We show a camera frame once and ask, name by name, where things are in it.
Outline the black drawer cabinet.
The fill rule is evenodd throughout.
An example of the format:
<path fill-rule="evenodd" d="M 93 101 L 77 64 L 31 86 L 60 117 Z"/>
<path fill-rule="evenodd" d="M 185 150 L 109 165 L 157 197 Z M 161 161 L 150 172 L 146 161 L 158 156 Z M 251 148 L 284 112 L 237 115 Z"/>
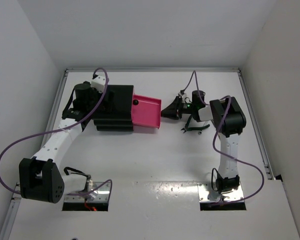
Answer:
<path fill-rule="evenodd" d="M 91 119 L 98 131 L 132 132 L 132 102 L 133 85 L 109 85 L 107 91 L 114 92 L 114 106 L 112 111 L 101 111 L 101 104 L 93 113 Z"/>

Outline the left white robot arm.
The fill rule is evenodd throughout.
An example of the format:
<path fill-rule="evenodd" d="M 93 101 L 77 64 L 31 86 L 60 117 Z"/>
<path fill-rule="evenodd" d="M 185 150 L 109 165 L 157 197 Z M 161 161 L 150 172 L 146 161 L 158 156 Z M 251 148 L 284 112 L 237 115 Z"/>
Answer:
<path fill-rule="evenodd" d="M 89 174 L 70 168 L 62 175 L 59 168 L 73 141 L 83 133 L 101 105 L 108 82 L 107 78 L 98 76 L 73 87 L 58 128 L 38 152 L 19 163 L 22 198 L 56 204 L 64 195 L 84 197 L 92 193 Z"/>

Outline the pink top drawer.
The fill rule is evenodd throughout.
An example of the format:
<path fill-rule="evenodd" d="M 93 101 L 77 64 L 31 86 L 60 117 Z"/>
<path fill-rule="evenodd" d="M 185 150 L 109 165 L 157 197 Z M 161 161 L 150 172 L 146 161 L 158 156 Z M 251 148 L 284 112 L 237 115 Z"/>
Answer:
<path fill-rule="evenodd" d="M 161 125 L 161 107 L 161 99 L 134 94 L 131 106 L 133 125 L 159 129 Z"/>

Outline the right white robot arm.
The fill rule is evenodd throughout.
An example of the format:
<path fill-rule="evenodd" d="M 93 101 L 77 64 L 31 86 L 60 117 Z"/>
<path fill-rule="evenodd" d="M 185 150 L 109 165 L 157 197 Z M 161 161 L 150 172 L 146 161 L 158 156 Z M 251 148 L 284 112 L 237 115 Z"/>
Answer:
<path fill-rule="evenodd" d="M 196 122 L 211 121 L 220 140 L 220 163 L 216 179 L 211 181 L 211 187 L 218 193 L 236 190 L 240 177 L 235 159 L 238 157 L 238 143 L 243 129 L 246 127 L 246 117 L 235 97 L 223 100 L 211 100 L 203 103 L 205 92 L 194 90 L 192 101 L 186 102 L 184 91 L 180 91 L 173 102 L 161 111 L 161 117 L 180 120 L 184 114 Z"/>

